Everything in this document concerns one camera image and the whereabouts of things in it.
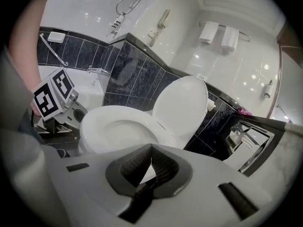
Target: toilet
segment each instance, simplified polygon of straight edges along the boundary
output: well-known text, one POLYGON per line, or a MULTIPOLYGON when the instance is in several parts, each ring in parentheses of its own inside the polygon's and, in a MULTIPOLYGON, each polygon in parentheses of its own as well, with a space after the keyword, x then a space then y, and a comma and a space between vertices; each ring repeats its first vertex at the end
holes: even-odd
POLYGON ((116 105, 93 109, 81 122, 78 154, 100 154, 147 143, 183 149, 205 118, 207 102, 205 83, 188 76, 161 92, 151 114, 116 105))

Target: chrome grab bar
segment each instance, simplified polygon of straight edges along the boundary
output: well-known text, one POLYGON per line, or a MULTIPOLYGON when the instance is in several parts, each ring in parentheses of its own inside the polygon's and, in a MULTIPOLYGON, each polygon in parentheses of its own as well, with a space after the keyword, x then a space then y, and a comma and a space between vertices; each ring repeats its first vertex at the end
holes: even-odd
POLYGON ((43 43, 47 46, 47 48, 53 53, 53 55, 64 65, 68 66, 67 62, 62 61, 62 59, 57 55, 57 53, 52 49, 52 47, 48 44, 48 42, 43 38, 43 33, 40 34, 40 38, 42 39, 43 43))

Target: pink object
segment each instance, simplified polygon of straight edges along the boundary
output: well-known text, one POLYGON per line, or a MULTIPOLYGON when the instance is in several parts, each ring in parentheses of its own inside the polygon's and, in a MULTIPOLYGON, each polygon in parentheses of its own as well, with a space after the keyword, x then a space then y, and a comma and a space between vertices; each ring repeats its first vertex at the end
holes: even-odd
POLYGON ((243 108, 238 108, 238 112, 244 115, 252 115, 251 112, 244 110, 243 108))

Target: telephone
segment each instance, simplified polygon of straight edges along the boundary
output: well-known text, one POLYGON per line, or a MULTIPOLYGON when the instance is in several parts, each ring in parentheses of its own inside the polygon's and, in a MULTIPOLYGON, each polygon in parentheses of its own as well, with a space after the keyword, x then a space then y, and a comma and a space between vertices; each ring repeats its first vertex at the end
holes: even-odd
POLYGON ((161 19, 158 22, 158 31, 155 34, 155 36, 153 37, 153 39, 150 42, 150 47, 153 47, 156 40, 158 39, 159 35, 161 34, 161 32, 163 31, 163 29, 165 29, 171 20, 171 14, 170 14, 170 9, 167 9, 164 11, 161 19))

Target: skin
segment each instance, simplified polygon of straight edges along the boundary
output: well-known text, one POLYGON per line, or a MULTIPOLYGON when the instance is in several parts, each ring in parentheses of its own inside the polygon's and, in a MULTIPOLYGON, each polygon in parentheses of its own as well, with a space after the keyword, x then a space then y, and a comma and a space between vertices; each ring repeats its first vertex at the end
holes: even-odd
MULTIPOLYGON (((9 53, 28 90, 40 82, 37 60, 38 33, 47 0, 31 0, 16 21, 9 39, 9 53)), ((31 103, 35 115, 39 112, 31 103)))

